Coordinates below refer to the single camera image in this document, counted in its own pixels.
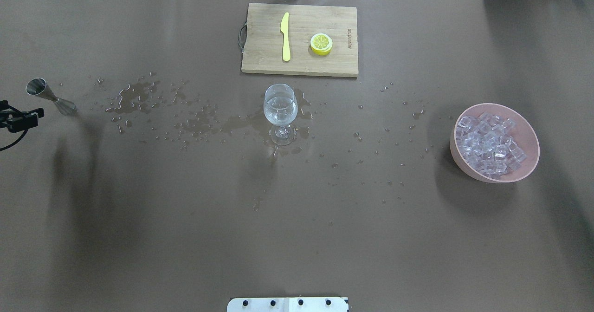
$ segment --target black device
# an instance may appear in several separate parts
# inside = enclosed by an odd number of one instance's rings
[[[21,139],[25,137],[27,131],[38,125],[38,119],[44,116],[43,108],[32,111],[19,111],[10,106],[8,101],[0,101],[0,129],[7,128],[8,132],[17,133],[23,132],[21,136],[10,145],[1,147],[0,151],[9,149],[15,146]]]

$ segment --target wine glass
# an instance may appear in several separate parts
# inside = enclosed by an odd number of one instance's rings
[[[291,122],[297,117],[297,99],[293,88],[286,84],[269,86],[264,94],[264,114],[272,123],[270,138],[276,145],[288,145],[295,138]]]

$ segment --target white mounting plate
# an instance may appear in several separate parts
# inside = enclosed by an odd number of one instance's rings
[[[348,312],[348,301],[346,297],[231,299],[227,312]]]

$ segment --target glass base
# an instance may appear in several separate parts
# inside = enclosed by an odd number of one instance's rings
[[[291,124],[287,126],[273,125],[269,133],[272,141],[280,146],[289,145],[297,138],[297,132],[295,132],[295,128]]]

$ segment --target pink bowl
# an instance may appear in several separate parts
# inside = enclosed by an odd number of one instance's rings
[[[502,175],[501,179],[492,179],[474,170],[464,160],[462,153],[460,153],[458,146],[456,146],[454,131],[456,130],[456,125],[458,124],[460,118],[464,116],[473,116],[478,118],[484,112],[492,113],[493,115],[498,115],[503,118],[513,119],[516,122],[516,127],[511,129],[510,136],[514,138],[514,141],[524,150],[526,156],[528,156],[526,160],[522,162],[520,169]],[[481,103],[473,105],[472,107],[466,109],[462,115],[456,119],[456,124],[454,124],[452,135],[450,136],[450,151],[452,152],[454,161],[463,172],[474,179],[488,183],[509,183],[519,181],[534,171],[536,165],[538,164],[538,160],[541,157],[541,146],[538,143],[538,138],[536,137],[534,129],[532,126],[530,126],[528,121],[524,119],[522,115],[513,111],[512,109],[496,103]]]

